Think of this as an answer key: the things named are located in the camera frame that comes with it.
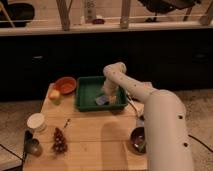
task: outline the orange bowl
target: orange bowl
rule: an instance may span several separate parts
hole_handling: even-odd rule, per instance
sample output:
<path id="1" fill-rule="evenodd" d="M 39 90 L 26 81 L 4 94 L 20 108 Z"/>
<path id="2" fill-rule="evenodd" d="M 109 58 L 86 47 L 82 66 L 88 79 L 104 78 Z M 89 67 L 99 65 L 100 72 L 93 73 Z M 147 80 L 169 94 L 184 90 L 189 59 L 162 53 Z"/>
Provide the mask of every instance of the orange bowl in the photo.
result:
<path id="1" fill-rule="evenodd" d="M 69 94 L 76 89 L 76 85 L 76 80 L 73 77 L 61 77 L 55 82 L 54 89 L 61 94 Z"/>

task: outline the table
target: table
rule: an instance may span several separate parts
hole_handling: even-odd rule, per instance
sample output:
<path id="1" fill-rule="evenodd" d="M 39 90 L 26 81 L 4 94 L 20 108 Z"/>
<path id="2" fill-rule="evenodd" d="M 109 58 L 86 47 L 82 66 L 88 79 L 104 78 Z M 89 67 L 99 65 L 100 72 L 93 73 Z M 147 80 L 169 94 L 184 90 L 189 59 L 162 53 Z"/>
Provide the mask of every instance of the table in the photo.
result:
<path id="1" fill-rule="evenodd" d="M 129 142 L 136 126 L 135 111 L 127 105 L 121 111 L 79 112 L 75 108 L 75 93 L 62 97 L 61 104 L 54 105 L 46 96 L 41 112 L 47 127 L 35 132 L 42 147 L 40 157 L 28 155 L 24 171 L 87 171 L 87 170 L 146 170 L 146 154 L 138 154 Z M 70 124 L 64 135 L 68 152 L 55 155 L 51 147 L 55 127 L 63 129 L 67 119 Z"/>

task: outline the green plastic bin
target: green plastic bin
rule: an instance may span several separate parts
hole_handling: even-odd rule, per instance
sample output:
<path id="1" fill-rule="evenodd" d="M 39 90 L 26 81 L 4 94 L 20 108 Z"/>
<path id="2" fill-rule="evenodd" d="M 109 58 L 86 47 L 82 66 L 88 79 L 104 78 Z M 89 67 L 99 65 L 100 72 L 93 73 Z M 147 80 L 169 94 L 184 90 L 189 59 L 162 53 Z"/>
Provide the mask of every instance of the green plastic bin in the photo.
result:
<path id="1" fill-rule="evenodd" d="M 99 110 L 121 110 L 127 105 L 126 93 L 119 87 L 117 99 L 114 104 L 97 105 L 95 99 L 103 92 L 101 91 L 105 81 L 104 76 L 79 77 L 76 90 L 76 107 L 81 112 Z"/>

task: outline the cup lid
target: cup lid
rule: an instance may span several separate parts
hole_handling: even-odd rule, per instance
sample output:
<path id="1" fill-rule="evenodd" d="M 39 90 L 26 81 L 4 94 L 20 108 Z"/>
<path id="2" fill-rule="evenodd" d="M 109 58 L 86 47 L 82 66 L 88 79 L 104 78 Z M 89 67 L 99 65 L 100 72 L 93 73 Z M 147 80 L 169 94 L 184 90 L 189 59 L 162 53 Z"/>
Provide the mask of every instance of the cup lid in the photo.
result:
<path id="1" fill-rule="evenodd" d="M 44 115 L 42 113 L 32 114 L 27 120 L 27 126 L 32 129 L 39 128 L 44 123 Z"/>

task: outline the cable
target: cable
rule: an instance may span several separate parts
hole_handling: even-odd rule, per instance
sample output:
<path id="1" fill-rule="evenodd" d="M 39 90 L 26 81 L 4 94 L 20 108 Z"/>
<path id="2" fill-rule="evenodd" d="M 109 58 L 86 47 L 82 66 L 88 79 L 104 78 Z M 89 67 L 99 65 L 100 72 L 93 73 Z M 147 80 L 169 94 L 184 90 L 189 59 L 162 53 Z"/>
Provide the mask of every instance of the cable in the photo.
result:
<path id="1" fill-rule="evenodd" d="M 16 153 L 12 152 L 11 150 L 9 150 L 8 148 L 6 148 L 6 147 L 3 146 L 2 144 L 0 144 L 0 146 L 1 146 L 3 149 L 5 149 L 6 151 L 8 151 L 10 154 L 16 156 L 16 157 L 19 158 L 22 162 L 24 162 L 24 160 L 23 160 L 21 157 L 19 157 Z"/>
<path id="2" fill-rule="evenodd" d="M 198 138 L 196 138 L 196 137 L 194 137 L 194 136 L 192 136 L 190 134 L 189 134 L 189 137 L 193 138 L 196 141 L 198 141 L 200 144 L 202 144 L 204 147 L 206 147 L 211 153 L 213 153 L 213 150 L 209 146 L 207 146 L 205 143 L 203 143 L 201 140 L 199 140 Z"/>

